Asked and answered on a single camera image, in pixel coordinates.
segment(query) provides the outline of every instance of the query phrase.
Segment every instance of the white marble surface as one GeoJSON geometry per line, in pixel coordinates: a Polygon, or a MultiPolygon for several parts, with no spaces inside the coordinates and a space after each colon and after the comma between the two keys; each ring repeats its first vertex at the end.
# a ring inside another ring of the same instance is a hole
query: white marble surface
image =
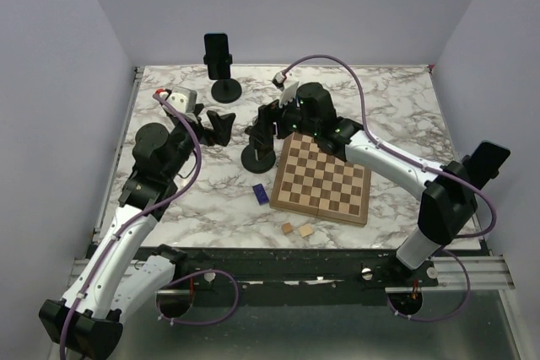
{"type": "MultiPolygon", "coordinates": [[[[373,174],[368,223],[359,228],[303,217],[259,206],[252,186],[262,183],[270,196],[276,169],[263,175],[244,170],[240,153],[247,143],[244,128],[257,114],[257,107],[278,97],[270,83],[283,67],[233,66],[233,77],[243,87],[242,97],[230,105],[210,98],[212,81],[204,66],[147,67],[104,219],[104,234],[111,221],[123,183],[133,164],[133,138],[138,128],[161,122],[172,128],[152,94],[157,88],[181,85],[196,90],[199,102],[219,114],[236,113],[233,137],[228,147],[202,147],[202,171],[192,189],[171,204],[161,223],[144,241],[145,246],[170,244],[185,247],[249,248],[397,248],[416,227],[418,203],[403,189],[373,174]],[[281,225],[311,223],[315,233],[302,239],[298,232],[284,236],[281,225]]],[[[371,130],[394,145],[420,157],[446,162],[453,156],[449,137],[425,67],[358,67],[354,69],[366,93],[371,130]]],[[[339,67],[297,67],[293,76],[302,83],[321,82],[332,94],[339,115],[360,120],[358,90],[339,67]]],[[[279,156],[281,142],[276,142],[279,156]]],[[[182,174],[192,168],[186,163],[182,174]]],[[[463,232],[473,231],[469,223],[463,232]]],[[[453,247],[478,249],[475,239],[453,247]]]]}

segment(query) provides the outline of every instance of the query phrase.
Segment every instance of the wooden chessboard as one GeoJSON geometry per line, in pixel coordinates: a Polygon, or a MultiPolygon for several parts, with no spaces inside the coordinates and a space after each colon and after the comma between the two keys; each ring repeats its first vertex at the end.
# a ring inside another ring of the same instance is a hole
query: wooden chessboard
{"type": "Polygon", "coordinates": [[[326,155],[312,137],[285,139],[270,207],[353,225],[368,217],[371,171],[326,155]]]}

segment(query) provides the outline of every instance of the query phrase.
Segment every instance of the wooden block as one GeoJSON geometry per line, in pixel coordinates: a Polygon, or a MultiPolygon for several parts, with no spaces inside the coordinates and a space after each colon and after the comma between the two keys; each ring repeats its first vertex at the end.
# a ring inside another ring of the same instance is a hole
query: wooden block
{"type": "Polygon", "coordinates": [[[293,232],[294,228],[290,223],[284,223],[281,226],[281,230],[283,231],[283,235],[287,235],[287,234],[290,234],[291,232],[293,232]]]}
{"type": "Polygon", "coordinates": [[[302,225],[300,228],[298,228],[300,231],[300,236],[302,238],[307,238],[311,234],[313,234],[313,228],[308,223],[306,225],[302,225]]]}

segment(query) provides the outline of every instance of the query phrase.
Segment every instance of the smartphone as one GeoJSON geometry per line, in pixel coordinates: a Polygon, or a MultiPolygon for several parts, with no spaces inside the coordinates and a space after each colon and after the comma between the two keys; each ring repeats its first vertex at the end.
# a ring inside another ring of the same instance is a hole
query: smartphone
{"type": "Polygon", "coordinates": [[[204,63],[208,65],[208,77],[212,80],[230,79],[229,39],[225,33],[204,35],[204,63]]]}

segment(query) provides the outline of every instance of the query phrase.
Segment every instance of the gray wall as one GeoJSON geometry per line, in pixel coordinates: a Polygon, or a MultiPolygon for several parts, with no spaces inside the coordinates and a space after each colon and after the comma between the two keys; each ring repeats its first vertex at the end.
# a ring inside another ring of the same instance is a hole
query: gray wall
{"type": "Polygon", "coordinates": [[[88,245],[132,69],[97,0],[0,0],[0,358],[46,358],[37,314],[88,245]]]}
{"type": "MultiPolygon", "coordinates": [[[[540,336],[540,0],[472,0],[435,67],[435,89],[461,154],[488,138],[510,160],[487,192],[499,208],[489,239],[505,253],[530,333],[540,336]]],[[[489,215],[484,211],[483,222],[489,215]]],[[[535,340],[538,354],[540,341],[535,340]]]]}
{"type": "Polygon", "coordinates": [[[327,52],[351,63],[434,63],[471,0],[100,0],[137,64],[202,63],[225,31],[237,62],[327,52]]]}

